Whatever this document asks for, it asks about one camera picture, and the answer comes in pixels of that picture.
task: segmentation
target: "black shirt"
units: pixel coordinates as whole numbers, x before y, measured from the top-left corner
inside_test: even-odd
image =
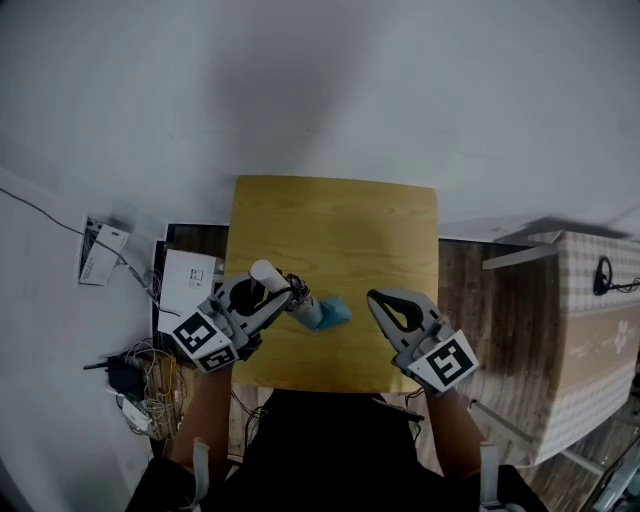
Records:
[[[425,469],[417,460],[406,414],[371,395],[276,390],[265,409],[242,466],[210,488],[201,502],[203,511],[243,503],[478,510],[479,475],[453,482]],[[177,510],[191,502],[194,487],[191,473],[154,459],[127,510]],[[511,466],[500,468],[498,494],[529,512],[546,510]]]

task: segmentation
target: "blue cloth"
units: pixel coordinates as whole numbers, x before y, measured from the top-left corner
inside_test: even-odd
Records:
[[[312,331],[322,331],[329,327],[347,323],[353,316],[342,297],[321,300],[320,309],[322,309],[322,320],[314,329],[311,329]]]

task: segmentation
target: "white strap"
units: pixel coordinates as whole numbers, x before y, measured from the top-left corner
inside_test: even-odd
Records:
[[[498,448],[491,443],[480,443],[480,512],[508,511],[526,512],[520,505],[507,503],[503,505],[498,500],[498,474],[500,459]]]
[[[209,447],[197,437],[193,440],[193,474],[196,477],[193,501],[181,510],[200,512],[200,500],[209,492]]]

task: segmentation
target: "wooden table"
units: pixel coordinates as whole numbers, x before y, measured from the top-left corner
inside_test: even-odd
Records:
[[[367,307],[371,288],[407,288],[438,299],[435,192],[368,181],[241,176],[231,217],[226,274],[258,259],[302,277],[320,300],[341,296],[351,322],[310,332],[287,314],[234,367],[239,384],[325,392],[402,392],[417,384]]]

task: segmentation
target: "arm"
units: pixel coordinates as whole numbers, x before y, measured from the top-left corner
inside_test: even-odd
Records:
[[[193,440],[199,437],[209,446],[209,481],[224,480],[228,469],[229,406],[231,372],[228,365],[198,379],[198,385],[176,435],[171,458],[193,472]]]
[[[484,437],[455,389],[439,397],[427,395],[429,419],[438,462],[446,477],[457,480],[480,470],[480,442]]]

